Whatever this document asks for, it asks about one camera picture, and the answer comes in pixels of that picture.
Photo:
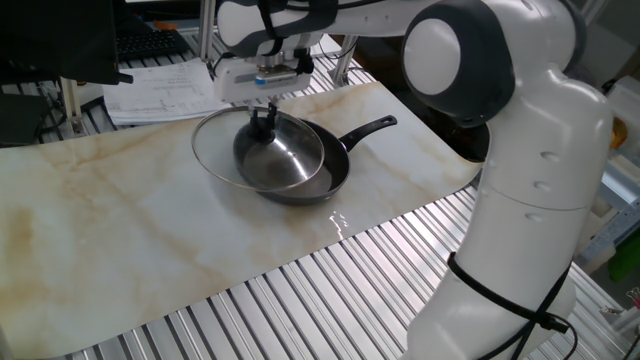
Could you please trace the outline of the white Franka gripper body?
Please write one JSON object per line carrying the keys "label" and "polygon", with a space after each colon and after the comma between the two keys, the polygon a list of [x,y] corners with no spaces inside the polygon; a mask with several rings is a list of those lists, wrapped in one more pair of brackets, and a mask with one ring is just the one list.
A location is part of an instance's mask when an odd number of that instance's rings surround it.
{"label": "white Franka gripper body", "polygon": [[241,59],[225,54],[212,64],[216,96],[225,103],[269,98],[306,89],[313,73],[308,54],[290,59],[273,57],[275,63],[260,64],[258,59]]}

